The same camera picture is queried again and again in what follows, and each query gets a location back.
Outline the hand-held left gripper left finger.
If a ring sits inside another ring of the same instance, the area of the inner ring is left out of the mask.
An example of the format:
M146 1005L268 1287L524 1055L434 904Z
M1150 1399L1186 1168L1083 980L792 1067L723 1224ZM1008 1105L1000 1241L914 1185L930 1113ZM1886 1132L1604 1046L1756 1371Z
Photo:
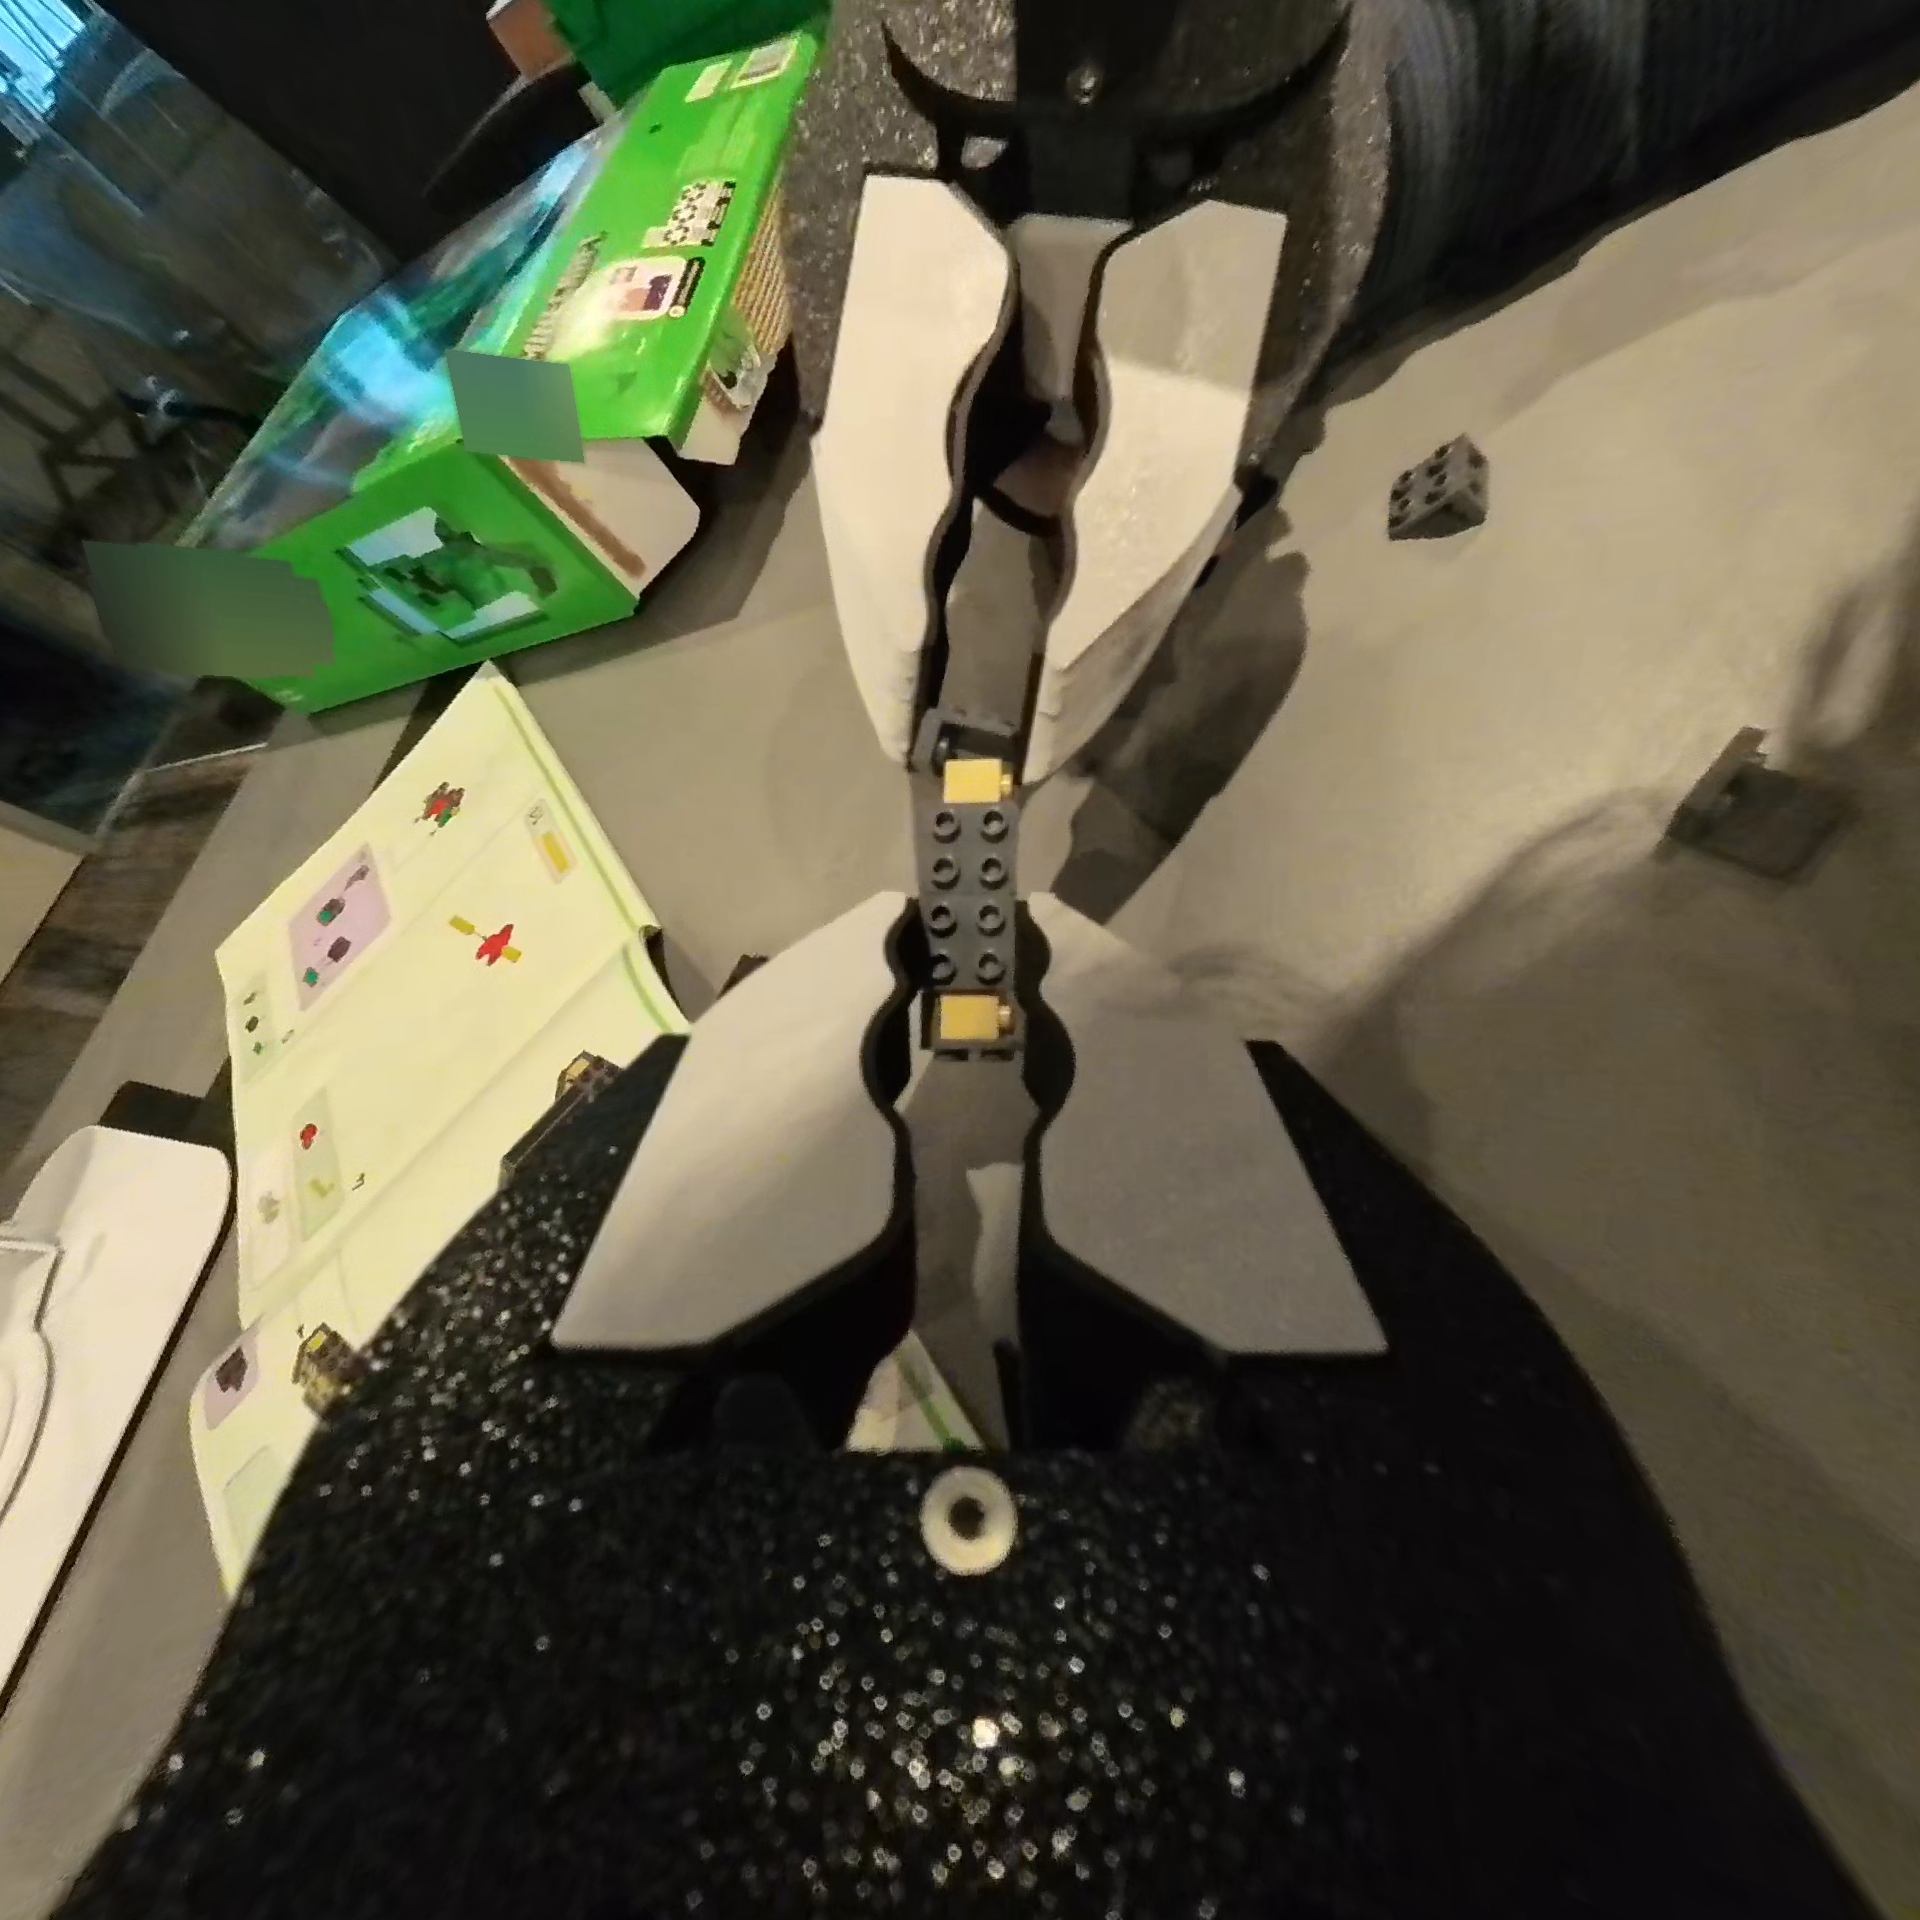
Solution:
M862 1048L906 892L875 892L692 1025L553 1340L691 1356L767 1324L893 1222L898 1129Z

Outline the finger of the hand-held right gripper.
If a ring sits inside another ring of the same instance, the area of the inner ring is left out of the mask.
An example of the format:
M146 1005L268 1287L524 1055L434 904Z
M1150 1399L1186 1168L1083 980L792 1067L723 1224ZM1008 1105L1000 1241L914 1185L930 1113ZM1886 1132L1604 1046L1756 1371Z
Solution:
M865 183L817 432L817 500L855 688L897 764L911 763L929 700L936 560L1014 291L1002 234L953 184Z
M1058 774L1141 684L1234 519L1286 234L1276 208L1194 203L1099 258L1079 365L1092 438L1066 503L1028 784Z

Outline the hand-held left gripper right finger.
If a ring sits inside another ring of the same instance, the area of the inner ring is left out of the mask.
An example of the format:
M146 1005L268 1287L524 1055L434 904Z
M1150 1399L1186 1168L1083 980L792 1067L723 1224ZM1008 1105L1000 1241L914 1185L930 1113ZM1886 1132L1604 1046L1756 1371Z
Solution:
M1249 1042L1054 895L1024 1075L1049 1245L1223 1358L1372 1358L1381 1321Z

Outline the grey and yellow brick assembly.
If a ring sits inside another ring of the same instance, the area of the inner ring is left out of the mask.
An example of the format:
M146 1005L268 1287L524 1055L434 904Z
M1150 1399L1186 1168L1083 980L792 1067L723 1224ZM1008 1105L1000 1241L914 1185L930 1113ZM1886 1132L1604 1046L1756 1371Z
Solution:
M948 1060L1012 1060L1026 1042L1012 726L939 705L914 734L922 1042Z

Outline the person's right forearm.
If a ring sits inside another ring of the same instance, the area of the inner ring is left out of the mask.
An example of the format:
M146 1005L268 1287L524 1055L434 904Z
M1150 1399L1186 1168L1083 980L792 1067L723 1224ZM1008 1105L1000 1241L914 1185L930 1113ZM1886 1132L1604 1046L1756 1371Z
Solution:
M1575 208L1652 180L1701 137L1811 80L1845 5L1381 5L1384 215L1372 323Z

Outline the dark grey square brick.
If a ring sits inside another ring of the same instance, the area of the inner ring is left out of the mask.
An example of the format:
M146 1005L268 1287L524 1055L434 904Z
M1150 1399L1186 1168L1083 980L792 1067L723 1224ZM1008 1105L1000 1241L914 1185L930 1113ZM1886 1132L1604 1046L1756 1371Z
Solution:
M1438 540L1483 527L1491 513L1491 472L1486 455L1466 434L1436 446L1396 477L1386 499L1386 539Z

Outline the pale green instruction booklet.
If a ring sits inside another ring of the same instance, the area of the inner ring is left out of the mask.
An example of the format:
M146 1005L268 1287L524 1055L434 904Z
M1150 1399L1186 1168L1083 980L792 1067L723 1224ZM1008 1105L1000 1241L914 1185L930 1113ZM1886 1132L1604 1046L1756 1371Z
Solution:
M377 1332L594 1057L692 1023L659 916L526 700L485 666L219 949L239 1321L188 1414L228 1594Z

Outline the green toy box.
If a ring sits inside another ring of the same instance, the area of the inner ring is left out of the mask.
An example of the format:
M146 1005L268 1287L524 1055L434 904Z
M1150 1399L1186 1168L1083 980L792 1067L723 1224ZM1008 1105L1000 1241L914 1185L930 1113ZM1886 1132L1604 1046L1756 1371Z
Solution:
M233 670L281 709L635 613L781 368L781 178L829 5L549 13L562 66L434 180L469 220L331 326L178 537L320 592L328 661Z

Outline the black furniture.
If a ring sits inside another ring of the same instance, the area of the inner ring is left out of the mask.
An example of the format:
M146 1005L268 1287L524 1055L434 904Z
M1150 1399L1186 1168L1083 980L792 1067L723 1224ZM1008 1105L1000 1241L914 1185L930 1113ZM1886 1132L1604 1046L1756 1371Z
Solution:
M599 128L564 65L526 79L482 2L109 2L106 13L396 258Z

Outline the white tray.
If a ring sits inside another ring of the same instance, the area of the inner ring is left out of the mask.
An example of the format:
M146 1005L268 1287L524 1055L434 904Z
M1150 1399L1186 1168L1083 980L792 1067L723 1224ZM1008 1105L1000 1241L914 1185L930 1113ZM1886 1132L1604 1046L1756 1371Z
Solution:
M3 1692L223 1238L228 1158L88 1124L3 1224Z

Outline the dark grey slope brick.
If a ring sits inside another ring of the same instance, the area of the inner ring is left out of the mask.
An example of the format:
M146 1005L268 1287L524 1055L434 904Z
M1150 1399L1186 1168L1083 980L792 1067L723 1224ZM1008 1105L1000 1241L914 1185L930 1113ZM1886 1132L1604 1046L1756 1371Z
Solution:
M1663 841L1777 884L1809 877L1856 817L1833 780L1768 760L1767 733L1740 729L1692 783Z

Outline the clear glass panel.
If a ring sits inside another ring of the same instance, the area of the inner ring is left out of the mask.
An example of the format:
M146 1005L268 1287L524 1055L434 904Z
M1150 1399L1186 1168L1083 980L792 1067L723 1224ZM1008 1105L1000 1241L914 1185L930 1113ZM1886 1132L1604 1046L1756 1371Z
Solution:
M3 798L90 836L187 699L114 661L87 544L204 508L392 256L102 5L3 6Z

